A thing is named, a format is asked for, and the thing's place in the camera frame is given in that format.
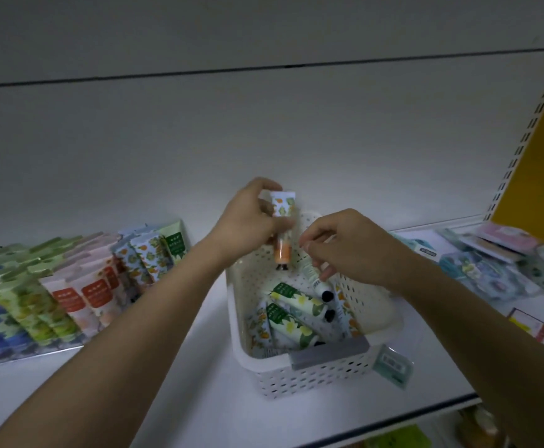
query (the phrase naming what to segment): basket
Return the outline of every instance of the basket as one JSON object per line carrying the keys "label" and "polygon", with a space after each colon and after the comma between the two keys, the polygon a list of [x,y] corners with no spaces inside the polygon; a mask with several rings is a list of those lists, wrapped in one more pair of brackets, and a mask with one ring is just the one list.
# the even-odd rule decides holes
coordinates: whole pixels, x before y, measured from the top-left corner
{"label": "basket", "polygon": [[[317,217],[319,215],[312,212],[299,214],[295,233],[303,232]],[[293,244],[293,248],[302,253],[298,246]],[[262,287],[271,278],[315,295],[305,277],[296,272],[276,271],[272,249],[266,246],[246,255],[226,271],[232,350],[240,365],[254,373],[259,389],[270,399],[367,373],[372,369],[381,345],[395,338],[402,329],[402,317],[386,289],[336,275],[334,283],[350,300],[365,336],[272,358],[254,358],[245,317],[260,302]]]}

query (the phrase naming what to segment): black cap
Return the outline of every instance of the black cap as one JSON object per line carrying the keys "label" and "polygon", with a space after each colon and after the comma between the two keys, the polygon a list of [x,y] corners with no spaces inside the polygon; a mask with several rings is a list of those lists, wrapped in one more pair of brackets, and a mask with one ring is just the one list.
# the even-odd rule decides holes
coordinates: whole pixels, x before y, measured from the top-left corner
{"label": "black cap", "polygon": [[329,301],[332,301],[333,298],[334,298],[334,292],[332,291],[324,291],[321,294],[321,300],[325,301],[326,303],[328,303]]}
{"label": "black cap", "polygon": [[328,322],[332,322],[334,320],[334,316],[336,316],[336,311],[329,309],[326,311],[326,314],[324,314],[324,319]]}

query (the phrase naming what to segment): person's right arm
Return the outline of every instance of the person's right arm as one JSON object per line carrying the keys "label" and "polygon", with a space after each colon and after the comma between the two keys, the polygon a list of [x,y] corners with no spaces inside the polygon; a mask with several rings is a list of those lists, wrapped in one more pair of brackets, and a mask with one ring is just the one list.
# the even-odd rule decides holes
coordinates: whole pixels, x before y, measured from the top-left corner
{"label": "person's right arm", "polygon": [[521,448],[544,447],[541,343],[353,209],[318,218],[299,243],[315,264],[328,263],[322,279],[340,272],[402,295],[511,439]]}

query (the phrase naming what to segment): barcode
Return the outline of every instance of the barcode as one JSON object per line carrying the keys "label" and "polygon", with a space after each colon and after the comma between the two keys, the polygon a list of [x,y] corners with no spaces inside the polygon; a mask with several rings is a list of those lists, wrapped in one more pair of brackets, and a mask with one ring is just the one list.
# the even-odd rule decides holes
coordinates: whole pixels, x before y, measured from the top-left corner
{"label": "barcode", "polygon": [[406,370],[404,366],[402,366],[400,363],[397,363],[396,361],[394,361],[392,357],[389,357],[386,354],[382,355],[382,362],[386,363],[390,368],[394,369],[395,371],[401,374],[404,374]]}

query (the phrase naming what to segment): basket handle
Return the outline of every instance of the basket handle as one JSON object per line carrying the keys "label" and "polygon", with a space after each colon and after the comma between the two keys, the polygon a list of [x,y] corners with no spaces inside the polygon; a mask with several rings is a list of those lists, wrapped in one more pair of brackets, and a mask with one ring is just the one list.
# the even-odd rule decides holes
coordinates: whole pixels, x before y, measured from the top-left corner
{"label": "basket handle", "polygon": [[340,360],[352,355],[364,354],[369,342],[364,336],[348,338],[338,343],[324,344],[311,349],[289,353],[293,371],[317,366],[328,361]]}

